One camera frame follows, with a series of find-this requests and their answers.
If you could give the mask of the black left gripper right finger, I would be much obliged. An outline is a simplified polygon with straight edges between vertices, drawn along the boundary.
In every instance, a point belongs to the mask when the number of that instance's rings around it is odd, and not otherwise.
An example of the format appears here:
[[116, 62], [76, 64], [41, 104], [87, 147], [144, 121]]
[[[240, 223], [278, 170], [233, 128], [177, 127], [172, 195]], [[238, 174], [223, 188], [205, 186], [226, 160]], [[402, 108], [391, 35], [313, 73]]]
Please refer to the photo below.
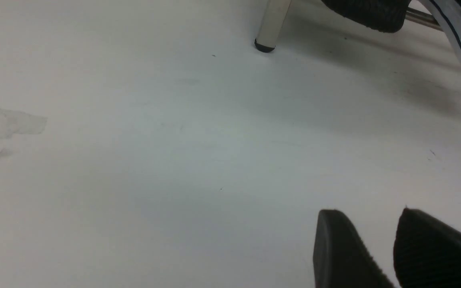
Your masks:
[[424, 211], [404, 208], [393, 262], [403, 288], [461, 288], [461, 232]]

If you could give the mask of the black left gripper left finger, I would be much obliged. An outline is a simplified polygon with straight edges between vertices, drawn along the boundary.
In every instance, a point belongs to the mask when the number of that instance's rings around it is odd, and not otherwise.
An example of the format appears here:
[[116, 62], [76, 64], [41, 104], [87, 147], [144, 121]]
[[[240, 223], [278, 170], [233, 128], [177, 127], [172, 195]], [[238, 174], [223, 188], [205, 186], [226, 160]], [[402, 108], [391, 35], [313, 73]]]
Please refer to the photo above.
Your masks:
[[393, 288], [351, 220], [339, 210], [318, 213], [313, 247], [316, 288]]

